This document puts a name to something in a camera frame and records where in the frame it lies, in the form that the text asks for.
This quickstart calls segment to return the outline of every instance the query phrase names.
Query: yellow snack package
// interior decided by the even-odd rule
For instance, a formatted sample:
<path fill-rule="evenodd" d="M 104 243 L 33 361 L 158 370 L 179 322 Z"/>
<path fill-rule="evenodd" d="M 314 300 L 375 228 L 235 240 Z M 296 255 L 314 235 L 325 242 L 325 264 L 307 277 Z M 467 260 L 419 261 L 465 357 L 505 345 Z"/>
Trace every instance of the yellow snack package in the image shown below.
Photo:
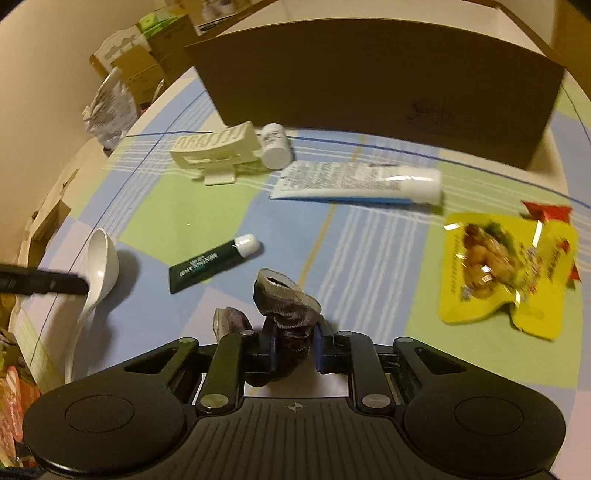
<path fill-rule="evenodd" d="M 572 226 L 454 213 L 443 228 L 439 315 L 444 322 L 482 320 L 509 303 L 519 330 L 548 340 L 558 337 L 577 248 Z"/>

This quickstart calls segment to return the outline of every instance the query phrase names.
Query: tablecloth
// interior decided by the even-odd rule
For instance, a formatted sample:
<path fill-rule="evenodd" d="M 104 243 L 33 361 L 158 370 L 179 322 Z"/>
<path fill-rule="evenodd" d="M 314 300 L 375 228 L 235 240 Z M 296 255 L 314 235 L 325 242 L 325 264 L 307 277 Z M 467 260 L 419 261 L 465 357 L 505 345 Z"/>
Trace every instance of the tablecloth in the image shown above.
<path fill-rule="evenodd" d="M 299 160 L 356 161 L 437 167 L 442 209 L 269 200 L 278 173 L 242 168 L 235 184 L 206 187 L 180 170 L 169 149 L 201 131 L 215 111 L 192 81 L 143 130 L 127 136 L 52 239 L 41 266 L 84 273 L 86 244 L 104 228 L 119 252 L 120 278 L 80 339 L 76 374 L 93 373 L 182 336 L 214 343 L 216 307 L 263 318 L 252 301 L 257 271 L 269 267 L 318 299 L 334 329 L 365 333 L 375 343 L 412 336 L 452 355 L 528 385 L 562 410 L 568 434 L 555 464 L 568 472 L 589 465 L 591 445 L 591 103 L 566 77 L 550 129 L 568 193 L 466 166 L 451 152 L 350 132 L 300 129 L 290 135 Z M 567 289 L 563 331 L 547 342 L 513 329 L 505 314 L 450 326 L 437 314 L 443 220 L 450 212 L 517 215 L 521 200 L 573 207 L 580 234 L 582 283 Z M 254 233 L 263 254 L 176 295 L 168 268 L 237 235 Z M 42 388 L 60 382 L 63 348 L 80 299 L 27 300 L 14 329 Z"/>

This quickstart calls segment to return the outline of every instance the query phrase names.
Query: toothpaste tube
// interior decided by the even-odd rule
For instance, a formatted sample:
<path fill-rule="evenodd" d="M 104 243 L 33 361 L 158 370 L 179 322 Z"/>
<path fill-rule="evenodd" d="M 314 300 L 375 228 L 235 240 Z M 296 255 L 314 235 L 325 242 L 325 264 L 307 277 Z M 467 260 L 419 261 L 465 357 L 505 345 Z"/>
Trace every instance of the toothpaste tube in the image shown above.
<path fill-rule="evenodd" d="M 436 168 L 296 161 L 281 172 L 270 198 L 440 205 L 441 172 Z"/>

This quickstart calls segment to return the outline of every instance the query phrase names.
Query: white plastic clip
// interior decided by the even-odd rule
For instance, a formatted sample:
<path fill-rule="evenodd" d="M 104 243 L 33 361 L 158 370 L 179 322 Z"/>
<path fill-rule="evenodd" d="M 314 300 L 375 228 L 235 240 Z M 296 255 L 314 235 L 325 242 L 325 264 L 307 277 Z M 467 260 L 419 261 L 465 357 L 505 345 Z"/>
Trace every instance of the white plastic clip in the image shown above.
<path fill-rule="evenodd" d="M 251 122 L 210 134 L 180 137 L 170 150 L 177 165 L 189 170 L 203 170 L 205 185 L 234 183 L 234 165 L 255 161 L 261 145 Z"/>

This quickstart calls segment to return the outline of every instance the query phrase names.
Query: ladle handle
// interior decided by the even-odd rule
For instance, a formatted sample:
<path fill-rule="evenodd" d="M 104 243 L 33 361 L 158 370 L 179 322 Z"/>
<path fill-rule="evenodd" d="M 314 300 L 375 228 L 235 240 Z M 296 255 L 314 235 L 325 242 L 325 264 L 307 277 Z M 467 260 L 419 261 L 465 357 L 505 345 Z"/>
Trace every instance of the ladle handle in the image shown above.
<path fill-rule="evenodd" d="M 76 353 L 76 345 L 78 344 L 78 338 L 80 338 L 80 333 L 82 332 L 82 328 L 84 327 L 88 317 L 95 309 L 96 303 L 92 304 L 84 304 L 82 307 L 82 311 L 80 312 L 80 316 L 78 320 L 76 320 L 76 324 L 74 325 L 74 330 L 70 335 L 70 340 L 68 345 L 66 346 L 66 366 L 64 368 L 64 383 L 68 384 L 71 383 L 73 378 L 73 370 L 74 370 L 74 354 Z"/>

